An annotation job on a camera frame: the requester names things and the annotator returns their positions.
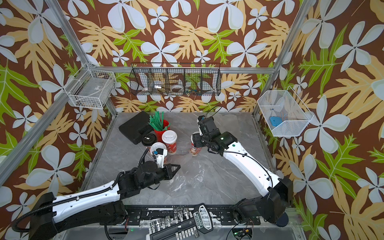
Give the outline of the white lid cup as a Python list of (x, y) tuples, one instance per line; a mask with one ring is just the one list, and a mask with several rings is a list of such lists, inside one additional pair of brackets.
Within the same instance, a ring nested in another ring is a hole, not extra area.
[(172, 130), (167, 130), (162, 135), (162, 141), (166, 145), (168, 153), (173, 155), (177, 152), (177, 133)]
[(152, 157), (156, 157), (159, 153), (165, 157), (168, 155), (168, 150), (165, 144), (156, 142), (150, 147), (150, 153)]
[(190, 153), (192, 154), (192, 156), (197, 156), (202, 148), (197, 148), (195, 145), (194, 145), (194, 141), (193, 141), (193, 135), (194, 134), (200, 134), (199, 132), (194, 132), (192, 135), (191, 135), (191, 147), (190, 147)]

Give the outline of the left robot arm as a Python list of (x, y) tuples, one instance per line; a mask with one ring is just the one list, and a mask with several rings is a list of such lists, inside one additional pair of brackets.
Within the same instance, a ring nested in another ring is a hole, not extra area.
[(160, 168), (155, 162), (147, 161), (118, 173), (115, 180), (97, 188), (59, 197), (44, 194), (32, 211), (13, 221), (12, 230), (28, 233), (30, 240), (49, 240), (75, 227), (123, 223), (127, 219), (124, 199), (163, 180), (171, 180), (180, 168), (173, 164)]

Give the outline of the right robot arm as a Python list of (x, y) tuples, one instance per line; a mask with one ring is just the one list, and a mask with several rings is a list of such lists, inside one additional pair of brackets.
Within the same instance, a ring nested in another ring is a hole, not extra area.
[(229, 132), (221, 133), (213, 117), (199, 116), (199, 133), (192, 135), (197, 148), (206, 147), (208, 152), (218, 154), (234, 164), (253, 183), (259, 196), (242, 199), (233, 205), (234, 219), (244, 223), (253, 217), (263, 219), (278, 227), (289, 223), (286, 209), (292, 205), (293, 182), (274, 174), (246, 151), (238, 139)]

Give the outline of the black lid red cup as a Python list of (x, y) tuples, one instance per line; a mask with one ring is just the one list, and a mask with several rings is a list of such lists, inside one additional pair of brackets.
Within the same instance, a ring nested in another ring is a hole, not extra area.
[(148, 133), (142, 137), (142, 145), (150, 149), (153, 144), (157, 142), (157, 136), (153, 133)]

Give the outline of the red straw holder cup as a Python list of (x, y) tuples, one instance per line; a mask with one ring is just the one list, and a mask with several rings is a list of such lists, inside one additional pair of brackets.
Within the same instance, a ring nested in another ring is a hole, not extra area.
[(154, 131), (155, 131), (155, 135), (156, 135), (156, 137), (157, 137), (157, 141), (158, 142), (163, 142), (163, 139), (162, 139), (162, 136), (163, 136), (163, 134), (166, 132), (166, 131), (168, 131), (168, 130), (170, 130), (170, 123), (167, 121), (167, 120), (164, 120), (164, 122), (163, 122), (163, 129), (161, 130), (161, 131), (158, 131), (158, 130), (156, 130), (156, 129), (154, 129)]

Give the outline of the black plastic case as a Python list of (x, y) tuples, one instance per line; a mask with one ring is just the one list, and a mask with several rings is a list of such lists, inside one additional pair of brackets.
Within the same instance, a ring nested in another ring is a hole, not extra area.
[(150, 133), (153, 127), (149, 124), (150, 115), (141, 111), (125, 123), (119, 126), (119, 131), (133, 144), (142, 142), (144, 135)]

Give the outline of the green wrapped straws bundle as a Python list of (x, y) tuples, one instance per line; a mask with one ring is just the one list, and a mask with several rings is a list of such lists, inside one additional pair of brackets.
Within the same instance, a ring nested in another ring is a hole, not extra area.
[(158, 131), (161, 131), (164, 122), (164, 112), (155, 112), (154, 115), (150, 116), (149, 124)]

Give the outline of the socket wrench set tray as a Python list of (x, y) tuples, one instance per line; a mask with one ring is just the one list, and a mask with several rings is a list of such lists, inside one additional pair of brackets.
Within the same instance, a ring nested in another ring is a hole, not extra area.
[(175, 212), (174, 217), (166, 216), (163, 219), (156, 219), (150, 223), (148, 240), (184, 240), (200, 234), (207, 234), (214, 230), (214, 224), (210, 212), (205, 204), (194, 207), (192, 211), (182, 209)]

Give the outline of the blue object in basket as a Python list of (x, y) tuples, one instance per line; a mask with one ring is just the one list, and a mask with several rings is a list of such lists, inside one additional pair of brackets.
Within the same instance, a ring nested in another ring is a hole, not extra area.
[(275, 128), (275, 127), (277, 127), (283, 123), (283, 119), (281, 117), (272, 116), (272, 117), (270, 117), (270, 123), (271, 123), (272, 127)]

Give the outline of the black mounting rail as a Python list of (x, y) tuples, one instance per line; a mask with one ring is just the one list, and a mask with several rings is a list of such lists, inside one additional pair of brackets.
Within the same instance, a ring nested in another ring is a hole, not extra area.
[[(125, 205), (130, 226), (145, 225), (156, 219), (171, 218), (171, 223), (180, 223), (193, 216), (196, 205)], [(233, 205), (205, 205), (214, 224), (232, 226), (236, 223)]]

